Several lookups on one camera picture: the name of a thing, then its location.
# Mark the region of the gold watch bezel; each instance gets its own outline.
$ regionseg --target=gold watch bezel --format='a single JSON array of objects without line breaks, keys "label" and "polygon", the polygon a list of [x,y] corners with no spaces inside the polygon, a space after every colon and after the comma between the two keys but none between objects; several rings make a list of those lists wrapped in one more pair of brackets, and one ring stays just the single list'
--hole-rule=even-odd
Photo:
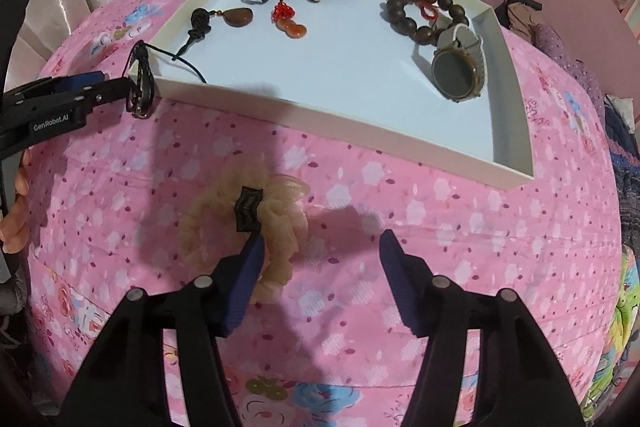
[{"label": "gold watch bezel", "polygon": [[[468,66],[469,70],[471,71],[471,75],[472,75],[471,87],[464,95],[461,95],[461,96],[452,96],[451,93],[443,89],[442,84],[438,81],[435,74],[434,65],[436,61],[440,57],[442,57],[442,55],[446,55],[450,53],[459,55],[463,59],[464,63]],[[455,42],[443,48],[437,49],[435,51],[435,53],[433,54],[433,60],[431,61],[431,77],[433,80],[433,84],[440,91],[440,93],[447,100],[452,100],[453,102],[463,102],[465,100],[471,100],[473,98],[477,98],[478,96],[480,96],[480,92],[482,91],[482,86],[479,85],[481,84],[481,82],[480,82],[480,74],[478,71],[478,65],[476,65],[476,61],[469,54],[468,51],[466,51],[463,48],[456,47]]]}]

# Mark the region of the red string bracelet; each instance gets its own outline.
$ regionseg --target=red string bracelet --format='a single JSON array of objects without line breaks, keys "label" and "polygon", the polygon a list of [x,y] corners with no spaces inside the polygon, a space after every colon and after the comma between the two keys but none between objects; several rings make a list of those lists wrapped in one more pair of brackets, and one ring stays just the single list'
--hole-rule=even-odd
[{"label": "red string bracelet", "polygon": [[[427,15],[425,10],[430,10],[431,15]],[[428,3],[427,1],[422,1],[420,3],[420,14],[427,19],[428,21],[434,21],[438,18],[438,9],[433,5]]]}]

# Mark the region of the watch face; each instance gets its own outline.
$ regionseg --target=watch face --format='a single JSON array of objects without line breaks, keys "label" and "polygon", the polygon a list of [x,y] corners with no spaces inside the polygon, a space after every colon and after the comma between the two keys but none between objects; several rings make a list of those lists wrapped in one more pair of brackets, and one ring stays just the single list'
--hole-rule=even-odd
[{"label": "watch face", "polygon": [[461,102],[476,96],[478,71],[465,51],[455,48],[438,50],[431,63],[433,82],[449,100]]}]

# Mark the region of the finger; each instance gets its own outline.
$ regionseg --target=finger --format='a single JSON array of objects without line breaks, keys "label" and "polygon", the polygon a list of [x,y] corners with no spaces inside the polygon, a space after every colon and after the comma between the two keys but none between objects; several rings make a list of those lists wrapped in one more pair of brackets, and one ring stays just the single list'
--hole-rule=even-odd
[{"label": "finger", "polygon": [[29,229],[29,227],[27,227],[27,225],[24,225],[20,230],[18,230],[14,237],[12,237],[9,241],[2,245],[2,250],[5,253],[21,252],[29,242],[30,233],[31,230]]},{"label": "finger", "polygon": [[18,233],[27,221],[27,199],[18,195],[15,198],[14,206],[11,207],[9,213],[0,221],[0,241],[7,243],[12,237]]},{"label": "finger", "polygon": [[21,196],[29,194],[29,179],[27,169],[24,167],[18,168],[18,173],[15,175],[15,191]]},{"label": "finger", "polygon": [[22,165],[25,167],[31,165],[31,149],[25,149],[22,153]]}]

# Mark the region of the pink bedsheet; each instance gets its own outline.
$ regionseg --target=pink bedsheet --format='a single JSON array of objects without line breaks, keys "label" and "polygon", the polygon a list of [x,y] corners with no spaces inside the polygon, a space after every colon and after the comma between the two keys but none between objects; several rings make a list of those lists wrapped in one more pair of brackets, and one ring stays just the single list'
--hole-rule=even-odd
[{"label": "pink bedsheet", "polygon": [[[122,72],[184,0],[114,0],[89,17],[43,74]],[[216,172],[265,155],[310,185],[309,239],[274,305],[251,306],[220,342],[246,426],[399,425],[425,342],[399,318],[378,260],[392,228],[404,249],[468,290],[515,288],[578,397],[596,369],[616,301],[620,220],[607,145],[587,95],[533,47],[504,33],[529,117],[536,180],[501,192],[384,153],[234,114],[162,101],[149,120],[124,104],[34,155],[30,247],[33,340],[62,398],[125,292],[190,281],[177,223]],[[209,45],[215,45],[212,34]],[[175,339],[166,339],[174,418],[186,425]],[[470,335],[459,420],[476,388]]]}]

